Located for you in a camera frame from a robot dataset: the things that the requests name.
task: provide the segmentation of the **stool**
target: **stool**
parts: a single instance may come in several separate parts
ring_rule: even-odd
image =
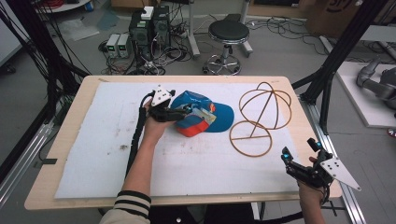
[[[203,71],[209,71],[214,75],[237,75],[241,72],[241,63],[233,54],[232,45],[242,44],[248,40],[249,31],[246,25],[239,21],[215,21],[209,26],[210,38],[223,43],[224,48],[221,55],[210,57]]]

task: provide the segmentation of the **blue cap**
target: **blue cap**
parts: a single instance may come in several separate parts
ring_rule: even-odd
[[[221,133],[233,125],[233,109],[228,105],[212,102],[209,98],[184,91],[170,106],[173,109],[188,107],[191,113],[175,123],[177,130],[185,136],[192,137],[198,133]]]

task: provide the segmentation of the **copper wire frame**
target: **copper wire frame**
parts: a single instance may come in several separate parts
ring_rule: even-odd
[[[262,89],[260,89],[260,86],[261,86],[262,84],[266,84],[271,90],[268,91],[268,90],[262,90]],[[251,92],[254,92],[254,91],[260,91],[260,93],[254,95],[253,97],[251,97],[249,100],[247,100],[247,101],[242,105],[242,99],[243,99],[247,94],[249,94],[249,93],[251,93]],[[278,92],[282,92],[282,93],[284,93],[285,95],[287,95],[288,98],[289,98],[289,100],[287,100],[287,99],[285,99],[283,96],[279,95]],[[267,93],[269,93],[270,96],[269,96],[268,99],[266,100],[266,102],[265,102],[265,104],[264,104],[264,107],[262,108],[262,112],[260,113],[259,118],[257,119],[257,121],[253,121],[253,120],[251,120],[251,119],[248,119],[248,117],[247,117],[247,116],[244,114],[244,112],[243,112],[245,106],[246,106],[248,103],[250,103],[252,100],[254,100],[255,98],[257,98],[257,97],[259,97],[259,96],[261,96],[261,95],[267,94]],[[268,106],[268,104],[269,104],[269,102],[270,102],[270,100],[271,100],[271,98],[272,98],[273,96],[275,97],[275,100],[276,100],[276,122],[275,122],[274,127],[265,127],[264,125],[260,124],[260,120],[261,120],[262,115],[263,115],[265,109],[267,108],[267,106]],[[280,125],[280,126],[278,126],[278,118],[279,118],[279,102],[278,102],[278,99],[277,99],[278,97],[279,97],[280,99],[282,99],[283,102],[285,102],[285,104],[288,106],[288,109],[289,109],[289,112],[290,112],[290,116],[289,116],[289,118],[287,119],[287,121],[285,122],[285,124]],[[235,125],[233,125],[233,127],[232,127],[231,130],[230,130],[230,142],[231,142],[231,144],[233,145],[233,147],[234,147],[239,153],[241,153],[241,154],[243,154],[243,155],[245,155],[245,156],[248,156],[248,157],[261,157],[261,156],[267,154],[267,153],[271,150],[272,145],[273,145],[273,138],[272,138],[272,135],[270,134],[269,131],[270,131],[270,130],[278,130],[278,129],[281,129],[281,128],[285,127],[286,125],[288,125],[288,124],[290,123],[291,117],[292,117],[292,114],[291,114],[291,107],[290,107],[290,106],[291,106],[291,97],[290,97],[285,91],[276,91],[276,90],[274,90],[274,88],[273,88],[268,82],[262,82],[262,83],[260,83],[260,84],[257,86],[256,90],[247,91],[247,92],[246,92],[245,94],[243,94],[243,95],[241,96],[241,98],[239,99],[239,111],[241,112],[241,114],[242,114],[242,116],[244,117],[245,120],[242,120],[242,121],[239,121],[239,122],[235,123]],[[250,136],[249,136],[249,137],[237,137],[237,138],[233,138],[233,130],[234,130],[234,128],[235,128],[237,125],[242,124],[242,123],[246,123],[246,122],[248,122],[248,123],[250,123],[250,124],[252,124],[252,125],[254,126],[254,128],[253,128],[253,130],[252,130]],[[257,129],[257,127],[261,128],[261,129],[263,129],[263,130],[265,130],[268,134],[267,134],[267,135],[256,135],[256,136],[253,136],[254,132],[255,132],[256,129]],[[244,140],[244,139],[251,139],[251,138],[264,138],[264,137],[268,137],[268,138],[270,139],[270,145],[268,146],[267,149],[264,150],[263,153],[259,153],[259,154],[248,154],[248,153],[244,152],[242,149],[238,148],[238,147],[235,145],[235,143],[234,143],[234,141],[237,141],[237,140]]]

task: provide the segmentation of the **striped sleeve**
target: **striped sleeve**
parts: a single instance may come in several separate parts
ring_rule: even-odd
[[[151,199],[146,194],[123,190],[117,195],[114,209],[120,209],[132,215],[149,218]]]

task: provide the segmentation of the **cap brim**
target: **cap brim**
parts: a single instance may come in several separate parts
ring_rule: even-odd
[[[216,111],[213,113],[216,120],[205,130],[206,133],[222,133],[233,125],[233,109],[228,105],[213,103]]]

